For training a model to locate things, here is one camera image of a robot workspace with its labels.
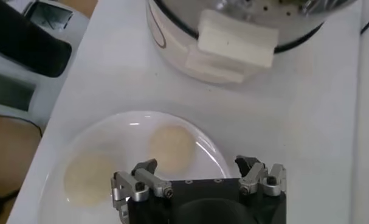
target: black plastic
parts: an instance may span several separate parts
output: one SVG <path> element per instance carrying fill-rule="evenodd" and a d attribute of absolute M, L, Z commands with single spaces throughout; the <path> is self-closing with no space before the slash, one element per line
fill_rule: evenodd
<path fill-rule="evenodd" d="M 237 178 L 171 181 L 168 200 L 150 193 L 147 201 L 128 200 L 130 224 L 286 224 L 286 195 L 239 194 Z"/>
<path fill-rule="evenodd" d="M 48 77 L 60 76 L 71 57 L 58 40 L 0 0 L 0 55 Z"/>

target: white countertop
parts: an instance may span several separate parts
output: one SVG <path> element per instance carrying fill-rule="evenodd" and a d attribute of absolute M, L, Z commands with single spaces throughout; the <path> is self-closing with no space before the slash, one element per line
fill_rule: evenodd
<path fill-rule="evenodd" d="M 362 24 L 365 25 L 369 21 L 369 0 L 364 1 L 363 13 Z M 353 223 L 369 224 L 369 29 L 361 38 L 359 66 Z"/>
<path fill-rule="evenodd" d="M 333 15 L 307 43 L 276 56 L 268 73 L 215 86 L 160 58 L 144 0 L 100 0 L 8 224 L 37 223 L 45 180 L 64 146 L 129 110 L 192 122 L 237 176 L 238 154 L 284 164 L 288 223 L 349 223 L 360 10 L 357 2 Z"/>

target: screw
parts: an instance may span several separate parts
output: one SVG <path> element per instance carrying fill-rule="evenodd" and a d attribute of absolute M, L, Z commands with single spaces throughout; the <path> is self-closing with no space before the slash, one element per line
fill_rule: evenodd
<path fill-rule="evenodd" d="M 240 193 L 243 196 L 247 196 L 247 195 L 249 195 L 249 189 L 247 187 L 240 187 Z"/>
<path fill-rule="evenodd" d="M 270 186 L 276 186 L 277 185 L 276 178 L 273 177 L 273 176 L 267 177 L 267 184 L 270 185 Z"/>
<path fill-rule="evenodd" d="M 164 190 L 164 197 L 170 199 L 173 196 L 173 191 L 171 188 L 167 188 Z"/>
<path fill-rule="evenodd" d="M 145 190 L 145 184 L 143 182 L 136 183 L 136 191 L 143 191 Z"/>

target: stainless steel pot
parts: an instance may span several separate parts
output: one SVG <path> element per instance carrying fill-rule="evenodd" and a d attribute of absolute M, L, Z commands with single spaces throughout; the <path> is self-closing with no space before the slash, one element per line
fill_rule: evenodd
<path fill-rule="evenodd" d="M 229 17 L 279 30 L 279 45 L 288 44 L 310 33 L 328 15 L 355 0 L 154 0 L 175 25 L 193 38 L 205 9 Z"/>

